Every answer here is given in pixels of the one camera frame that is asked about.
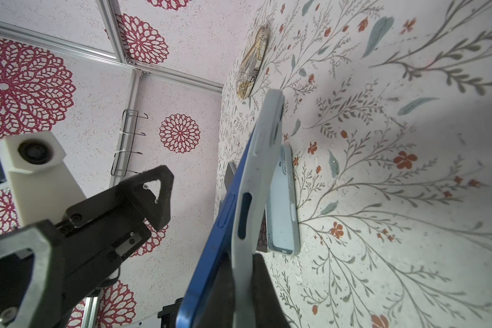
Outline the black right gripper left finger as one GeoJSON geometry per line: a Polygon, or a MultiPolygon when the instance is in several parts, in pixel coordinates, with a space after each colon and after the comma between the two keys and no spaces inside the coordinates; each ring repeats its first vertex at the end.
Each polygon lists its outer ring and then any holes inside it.
{"type": "Polygon", "coordinates": [[[234,278],[228,254],[224,254],[198,327],[229,328],[234,318],[234,278]]]}

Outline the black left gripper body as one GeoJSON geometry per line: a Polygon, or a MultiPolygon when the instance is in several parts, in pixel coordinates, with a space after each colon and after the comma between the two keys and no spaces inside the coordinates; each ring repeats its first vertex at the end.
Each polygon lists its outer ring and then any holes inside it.
{"type": "Polygon", "coordinates": [[[144,217],[128,206],[110,210],[80,228],[64,220],[57,230],[64,236],[64,312],[99,287],[151,237],[144,217]]]}

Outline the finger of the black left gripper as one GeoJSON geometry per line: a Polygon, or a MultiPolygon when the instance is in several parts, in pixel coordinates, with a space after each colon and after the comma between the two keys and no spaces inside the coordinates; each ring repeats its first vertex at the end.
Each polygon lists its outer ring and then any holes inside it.
{"type": "Polygon", "coordinates": [[[63,238],[48,220],[0,235],[0,327],[62,321],[63,238]]]}
{"type": "Polygon", "coordinates": [[[146,219],[155,230],[161,230],[171,220],[173,184],[173,173],[160,165],[69,207],[63,218],[80,228],[110,211],[128,209],[146,219]]]}

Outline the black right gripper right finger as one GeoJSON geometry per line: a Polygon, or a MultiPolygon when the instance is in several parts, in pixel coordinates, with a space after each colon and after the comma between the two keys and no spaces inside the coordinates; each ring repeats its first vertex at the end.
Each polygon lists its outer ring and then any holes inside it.
{"type": "Polygon", "coordinates": [[[256,327],[289,328],[290,325],[280,306],[264,258],[260,254],[253,256],[251,288],[256,327]]]}

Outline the black phone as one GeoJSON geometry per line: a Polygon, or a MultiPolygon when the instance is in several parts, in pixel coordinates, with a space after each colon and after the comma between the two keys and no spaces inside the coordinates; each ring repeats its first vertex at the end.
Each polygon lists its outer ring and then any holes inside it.
{"type": "Polygon", "coordinates": [[[202,317],[224,254],[230,249],[239,187],[251,142],[247,142],[217,219],[195,268],[176,317],[177,327],[195,327],[202,317]]]}
{"type": "Polygon", "coordinates": [[[231,188],[235,174],[236,174],[236,165],[233,161],[231,161],[228,163],[226,167],[226,172],[224,176],[224,184],[225,184],[226,191],[228,191],[231,188]]]}

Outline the light blue phone case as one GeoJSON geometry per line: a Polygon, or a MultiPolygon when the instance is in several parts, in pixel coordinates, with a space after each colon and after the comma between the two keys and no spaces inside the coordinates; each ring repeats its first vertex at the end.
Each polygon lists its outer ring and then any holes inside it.
{"type": "Polygon", "coordinates": [[[300,252],[292,150],[288,142],[280,147],[266,202],[266,237],[268,248],[286,256],[300,252]]]}

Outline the clear plastic bag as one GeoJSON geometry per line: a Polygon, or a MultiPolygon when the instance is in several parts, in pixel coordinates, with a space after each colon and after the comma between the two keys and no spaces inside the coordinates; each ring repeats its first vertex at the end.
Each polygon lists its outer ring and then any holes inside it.
{"type": "Polygon", "coordinates": [[[256,27],[248,41],[236,78],[236,94],[240,100],[245,100],[251,94],[265,57],[269,37],[269,28],[261,25],[256,27]]]}

